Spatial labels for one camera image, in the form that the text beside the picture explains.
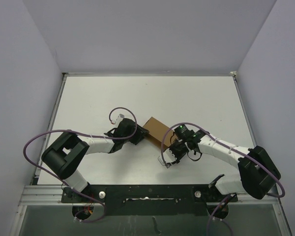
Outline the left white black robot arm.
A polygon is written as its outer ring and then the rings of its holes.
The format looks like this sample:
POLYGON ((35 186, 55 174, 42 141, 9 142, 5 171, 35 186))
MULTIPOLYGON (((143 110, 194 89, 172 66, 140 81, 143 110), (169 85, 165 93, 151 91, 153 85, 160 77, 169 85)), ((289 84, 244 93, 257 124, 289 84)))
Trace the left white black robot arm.
POLYGON ((60 179, 73 188, 72 195, 79 202, 90 196, 90 186, 78 171, 83 157, 94 153, 115 153, 124 144, 137 145, 149 131, 128 118, 118 118, 115 127, 101 138, 63 132, 42 154, 42 161, 60 179))

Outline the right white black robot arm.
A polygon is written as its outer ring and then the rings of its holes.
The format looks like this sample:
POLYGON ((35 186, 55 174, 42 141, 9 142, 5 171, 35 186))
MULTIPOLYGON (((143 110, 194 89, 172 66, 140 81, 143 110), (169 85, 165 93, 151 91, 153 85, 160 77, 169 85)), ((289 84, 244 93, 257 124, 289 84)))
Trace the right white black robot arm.
POLYGON ((247 193, 255 199, 270 195, 281 175, 266 150, 261 146, 241 147, 221 140, 209 132, 193 131, 185 124, 174 129, 177 139, 163 151, 161 158, 168 168, 190 152, 213 156, 238 170, 238 174, 220 174, 209 185, 209 195, 219 201, 228 194, 247 193))

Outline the brown cardboard paper box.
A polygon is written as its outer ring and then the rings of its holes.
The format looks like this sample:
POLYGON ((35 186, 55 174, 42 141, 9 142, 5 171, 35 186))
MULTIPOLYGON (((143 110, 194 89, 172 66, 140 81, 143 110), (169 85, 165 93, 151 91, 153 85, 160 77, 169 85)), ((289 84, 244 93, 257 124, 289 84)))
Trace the brown cardboard paper box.
MULTIPOLYGON (((144 124, 143 128, 149 131, 148 135, 146 136, 146 139, 158 148, 161 148, 161 142, 169 127, 167 127, 154 117, 151 117, 144 124)), ((169 131, 165 138, 163 149, 166 150, 176 139, 177 137, 174 134, 174 131, 169 131)))

